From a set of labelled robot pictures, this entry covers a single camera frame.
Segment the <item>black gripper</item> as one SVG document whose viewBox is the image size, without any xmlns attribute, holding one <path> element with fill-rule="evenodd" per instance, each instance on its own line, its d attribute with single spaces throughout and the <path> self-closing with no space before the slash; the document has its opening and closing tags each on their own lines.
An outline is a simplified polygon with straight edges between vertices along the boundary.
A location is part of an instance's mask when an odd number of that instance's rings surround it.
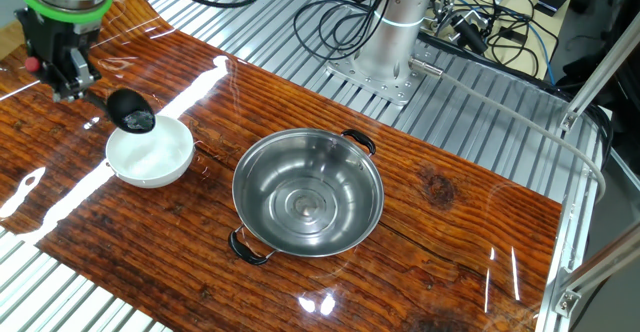
<svg viewBox="0 0 640 332">
<path fill-rule="evenodd" d="M 22 25 L 28 72 L 49 78 L 54 102 L 73 102 L 89 95 L 89 88 L 102 78 L 88 60 L 88 50 L 97 41 L 101 21 L 68 23 L 46 17 L 35 10 L 16 10 Z"/>
</svg>

